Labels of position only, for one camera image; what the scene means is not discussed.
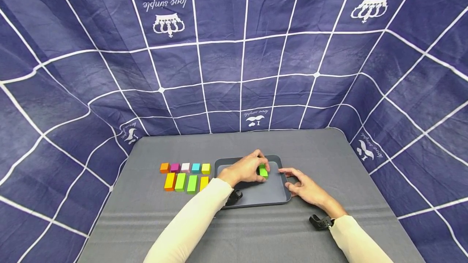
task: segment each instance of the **cube block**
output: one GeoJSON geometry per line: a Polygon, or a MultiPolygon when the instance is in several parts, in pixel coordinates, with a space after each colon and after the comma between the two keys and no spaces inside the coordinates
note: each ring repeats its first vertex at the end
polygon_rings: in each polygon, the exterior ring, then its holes
{"type": "Polygon", "coordinates": [[[265,164],[261,164],[259,167],[258,167],[258,171],[259,171],[259,174],[264,177],[265,179],[268,179],[268,172],[265,168],[265,164]]]}
{"type": "Polygon", "coordinates": [[[161,167],[159,168],[161,174],[169,174],[170,173],[170,166],[168,162],[163,162],[161,167]]]}
{"type": "Polygon", "coordinates": [[[192,174],[199,174],[201,173],[200,164],[192,164],[192,174]]]}
{"type": "Polygon", "coordinates": [[[190,173],[190,162],[184,162],[180,168],[182,173],[190,173]]]}
{"type": "Polygon", "coordinates": [[[184,192],[185,191],[185,180],[186,180],[187,174],[185,173],[180,173],[177,175],[177,181],[175,183],[175,191],[176,192],[184,192]]]}
{"type": "Polygon", "coordinates": [[[203,190],[208,183],[210,182],[210,177],[201,177],[200,178],[200,191],[203,190]]]}
{"type": "Polygon", "coordinates": [[[179,173],[180,172],[180,164],[172,164],[170,172],[171,173],[179,173]]]}
{"type": "Polygon", "coordinates": [[[164,189],[166,191],[174,191],[176,187],[176,173],[169,173],[166,176],[166,183],[164,183],[164,189]]]}
{"type": "Polygon", "coordinates": [[[202,165],[202,174],[209,175],[211,172],[211,165],[210,164],[203,164],[202,165]]]}
{"type": "Polygon", "coordinates": [[[188,177],[187,193],[195,194],[197,192],[197,175],[190,175],[188,177]]]}

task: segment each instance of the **white sleeve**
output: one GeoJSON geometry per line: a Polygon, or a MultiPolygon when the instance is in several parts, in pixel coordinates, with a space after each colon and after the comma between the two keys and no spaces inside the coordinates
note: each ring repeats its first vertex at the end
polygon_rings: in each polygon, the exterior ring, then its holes
{"type": "Polygon", "coordinates": [[[393,262],[349,215],[336,219],[330,232],[350,263],[393,262]]]}
{"type": "Polygon", "coordinates": [[[185,262],[232,191],[228,183],[218,178],[212,179],[164,229],[144,263],[185,262]]]}

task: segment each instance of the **white block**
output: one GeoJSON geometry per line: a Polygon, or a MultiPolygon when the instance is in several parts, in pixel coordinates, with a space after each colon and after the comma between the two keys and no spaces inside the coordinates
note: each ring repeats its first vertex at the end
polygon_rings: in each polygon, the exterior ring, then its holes
{"type": "Polygon", "coordinates": [[[190,162],[184,162],[180,169],[182,173],[190,173],[190,162]]]}

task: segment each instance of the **pink block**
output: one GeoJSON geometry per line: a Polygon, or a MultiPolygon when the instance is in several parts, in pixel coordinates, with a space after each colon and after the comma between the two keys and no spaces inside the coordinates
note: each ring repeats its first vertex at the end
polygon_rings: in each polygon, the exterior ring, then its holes
{"type": "Polygon", "coordinates": [[[179,173],[180,164],[171,164],[171,173],[179,173]]]}

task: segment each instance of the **lime green block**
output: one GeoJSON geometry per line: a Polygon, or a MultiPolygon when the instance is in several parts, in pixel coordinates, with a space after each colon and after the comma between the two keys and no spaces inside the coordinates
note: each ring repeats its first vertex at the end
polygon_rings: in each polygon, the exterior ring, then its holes
{"type": "Polygon", "coordinates": [[[184,192],[186,179],[187,179],[187,174],[185,173],[180,173],[177,175],[177,181],[175,182],[176,192],[184,192]]]}
{"type": "Polygon", "coordinates": [[[197,192],[197,175],[191,175],[188,177],[187,193],[195,194],[197,192]]]}
{"type": "Polygon", "coordinates": [[[265,179],[268,179],[268,172],[265,168],[265,164],[261,164],[260,167],[259,167],[259,174],[262,176],[262,177],[265,177],[265,179]]]}

